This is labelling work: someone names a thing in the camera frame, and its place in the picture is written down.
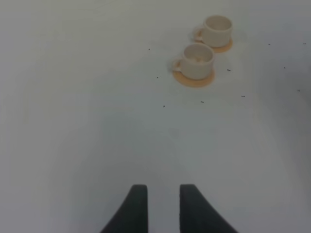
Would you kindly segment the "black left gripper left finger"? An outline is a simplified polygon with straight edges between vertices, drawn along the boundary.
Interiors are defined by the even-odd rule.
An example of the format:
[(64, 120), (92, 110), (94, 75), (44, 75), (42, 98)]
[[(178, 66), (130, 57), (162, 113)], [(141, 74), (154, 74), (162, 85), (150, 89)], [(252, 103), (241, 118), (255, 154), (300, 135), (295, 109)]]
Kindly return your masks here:
[(148, 189), (146, 185), (136, 184), (131, 187), (122, 205), (101, 232), (148, 232)]

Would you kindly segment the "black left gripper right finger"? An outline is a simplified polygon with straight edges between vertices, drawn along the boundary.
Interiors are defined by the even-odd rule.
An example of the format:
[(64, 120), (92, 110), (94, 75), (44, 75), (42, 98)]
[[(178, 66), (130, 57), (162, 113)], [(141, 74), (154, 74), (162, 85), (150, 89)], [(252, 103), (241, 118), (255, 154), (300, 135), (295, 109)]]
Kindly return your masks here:
[(179, 226), (182, 233), (237, 233), (193, 184), (179, 189)]

